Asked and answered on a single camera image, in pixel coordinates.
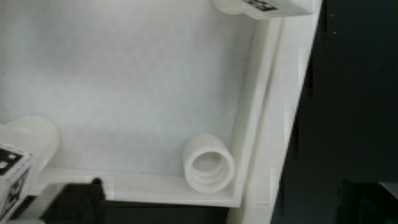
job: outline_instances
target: white cylinder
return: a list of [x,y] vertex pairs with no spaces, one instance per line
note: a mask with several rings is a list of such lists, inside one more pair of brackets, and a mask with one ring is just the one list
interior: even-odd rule
[[235,161],[221,139],[202,134],[187,142],[184,150],[186,179],[202,193],[219,192],[235,175]]
[[4,127],[6,134],[11,136],[6,142],[35,155],[31,175],[36,179],[59,150],[61,133],[58,126],[42,116],[27,115],[13,120]]

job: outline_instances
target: white tray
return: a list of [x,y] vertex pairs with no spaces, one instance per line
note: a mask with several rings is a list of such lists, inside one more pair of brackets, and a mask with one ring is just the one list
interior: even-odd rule
[[[205,0],[0,4],[0,121],[38,114],[63,135],[31,193],[100,177],[111,200],[239,207],[280,28]],[[214,194],[184,178],[200,133],[221,137],[237,162]]]

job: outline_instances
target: white edge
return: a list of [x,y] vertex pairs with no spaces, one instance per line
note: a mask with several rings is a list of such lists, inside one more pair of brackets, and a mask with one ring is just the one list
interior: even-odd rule
[[322,1],[317,1],[315,15],[285,18],[283,22],[244,202],[230,211],[230,224],[267,224],[273,221],[321,5]]

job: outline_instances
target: black background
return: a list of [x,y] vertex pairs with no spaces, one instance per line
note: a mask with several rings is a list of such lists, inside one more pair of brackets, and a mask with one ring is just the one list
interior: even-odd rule
[[338,188],[398,183],[398,1],[326,0],[274,224],[335,223]]

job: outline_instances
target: white wall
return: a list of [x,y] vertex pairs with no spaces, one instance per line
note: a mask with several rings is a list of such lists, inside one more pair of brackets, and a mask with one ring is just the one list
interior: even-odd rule
[[6,0],[6,8],[4,118],[58,123],[52,165],[182,175],[187,138],[232,140],[255,21],[209,0]]

